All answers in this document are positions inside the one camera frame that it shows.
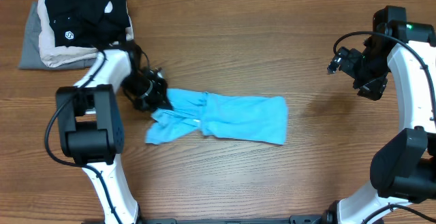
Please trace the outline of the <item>light blue printed t-shirt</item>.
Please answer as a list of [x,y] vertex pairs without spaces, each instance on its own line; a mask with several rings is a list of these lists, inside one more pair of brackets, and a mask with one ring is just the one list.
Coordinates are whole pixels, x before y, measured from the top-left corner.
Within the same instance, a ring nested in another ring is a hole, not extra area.
[[171,110],[152,113],[147,144],[162,144],[200,130],[204,136],[283,145],[288,108],[283,97],[225,96],[168,89]]

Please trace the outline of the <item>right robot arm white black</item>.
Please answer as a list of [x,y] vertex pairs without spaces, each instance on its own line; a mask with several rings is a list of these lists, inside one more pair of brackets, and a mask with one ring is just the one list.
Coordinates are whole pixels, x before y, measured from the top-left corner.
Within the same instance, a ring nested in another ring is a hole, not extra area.
[[383,223],[395,210],[434,222],[411,204],[435,199],[435,30],[383,20],[368,34],[363,52],[335,48],[328,72],[345,72],[358,95],[372,100],[380,99],[392,74],[399,132],[374,155],[368,183],[331,204],[318,223]]

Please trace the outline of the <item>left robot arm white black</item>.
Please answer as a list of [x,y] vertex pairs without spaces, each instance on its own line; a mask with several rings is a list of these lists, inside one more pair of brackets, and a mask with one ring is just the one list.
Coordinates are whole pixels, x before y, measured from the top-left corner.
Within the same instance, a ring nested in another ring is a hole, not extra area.
[[162,70],[142,66],[144,55],[133,40],[103,48],[81,80],[56,92],[57,110],[50,122],[58,124],[61,150],[71,158],[68,165],[89,177],[103,223],[144,222],[121,163],[125,132],[117,91],[141,112],[173,108]]

